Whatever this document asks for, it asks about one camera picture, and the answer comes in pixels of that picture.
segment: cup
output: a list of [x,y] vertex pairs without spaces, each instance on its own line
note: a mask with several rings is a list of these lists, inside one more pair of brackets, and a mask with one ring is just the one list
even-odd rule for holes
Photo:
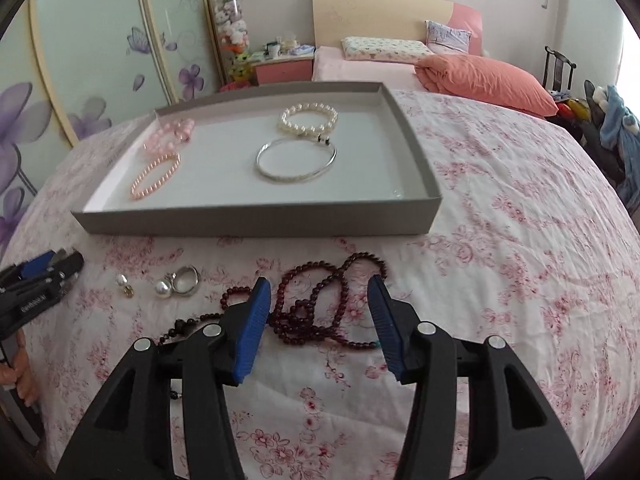
[[269,45],[268,49],[269,49],[269,57],[275,58],[275,57],[278,57],[280,55],[280,45],[279,44]]

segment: printed pillow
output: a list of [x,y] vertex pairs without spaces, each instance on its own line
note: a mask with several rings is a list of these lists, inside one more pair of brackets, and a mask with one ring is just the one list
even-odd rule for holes
[[342,40],[344,58],[349,61],[385,61],[414,64],[432,54],[421,41],[388,40],[350,36]]
[[427,47],[434,54],[468,54],[471,32],[447,27],[437,22],[424,22],[427,27]]
[[430,92],[515,108],[539,117],[558,112],[551,95],[529,72],[488,57],[434,54],[416,63],[415,75]]

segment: floral bedspread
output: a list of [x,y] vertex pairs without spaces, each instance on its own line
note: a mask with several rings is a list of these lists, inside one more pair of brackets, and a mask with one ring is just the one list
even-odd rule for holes
[[[640,237],[615,192],[560,128],[535,118],[428,92],[394,92],[417,130],[444,192],[431,232],[415,237],[331,239],[89,236],[69,214],[98,162],[132,127],[83,141],[24,216],[4,264],[73,246],[86,267],[72,292],[25,329],[42,391],[46,458],[55,467],[100,385],[141,335],[175,318],[217,312],[224,290],[257,276],[275,286],[307,260],[340,265],[371,251],[388,265],[392,296],[451,335],[501,334],[556,410],[587,472],[606,457],[638,408]],[[191,298],[161,300],[152,283],[180,266],[203,277]],[[365,287],[373,268],[350,271],[343,327],[375,331]],[[114,277],[126,274],[127,299]],[[308,296],[321,276],[287,289]],[[328,318],[338,295],[327,287]],[[462,397],[466,385],[459,384]],[[413,390],[397,384],[382,352],[330,343],[285,346],[265,331],[254,371],[228,408],[251,480],[391,479]],[[180,410],[172,435],[178,474],[186,457]],[[463,471],[468,409],[458,403],[452,472]]]

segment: gray cardboard tray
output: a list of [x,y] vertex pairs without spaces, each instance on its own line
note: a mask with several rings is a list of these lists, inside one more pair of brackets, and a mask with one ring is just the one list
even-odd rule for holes
[[[255,155],[263,144],[284,135],[277,129],[278,118],[284,108],[300,102],[322,102],[338,110],[331,135],[337,157],[318,178],[274,183],[255,171]],[[132,200],[131,183],[149,162],[141,150],[144,139],[159,124],[186,117],[196,127],[191,142],[180,150],[180,168],[161,189]],[[312,125],[324,119],[300,114],[295,121]],[[326,153],[310,142],[290,142],[270,157],[265,164],[295,174],[321,166]],[[154,176],[143,185],[150,185]],[[382,83],[297,82],[224,92],[156,110],[96,169],[72,213],[93,234],[400,235],[427,233],[441,200],[411,124]]]

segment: pink bead bracelet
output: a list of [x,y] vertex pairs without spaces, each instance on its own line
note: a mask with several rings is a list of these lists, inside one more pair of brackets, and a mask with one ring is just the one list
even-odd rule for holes
[[193,119],[172,121],[154,131],[143,144],[143,148],[150,156],[162,156],[175,153],[178,145],[189,142],[195,127]]
[[[154,182],[151,186],[145,187],[145,189],[142,189],[142,190],[138,190],[140,183],[142,183],[145,177],[152,170],[158,167],[160,164],[164,164],[168,160],[172,160],[174,162],[172,166],[169,168],[169,170],[167,170],[167,172],[163,176],[161,176],[160,179]],[[131,185],[131,192],[130,192],[131,198],[133,200],[140,200],[152,194],[154,191],[157,191],[164,185],[164,183],[167,180],[169,180],[173,176],[173,174],[175,173],[175,171],[178,169],[179,166],[180,166],[180,155],[178,153],[165,153],[164,155],[159,156],[158,158],[156,158],[156,160],[154,160],[151,164],[149,164],[143,170],[143,172],[140,173],[136,177],[136,179],[133,181],[133,184]]]

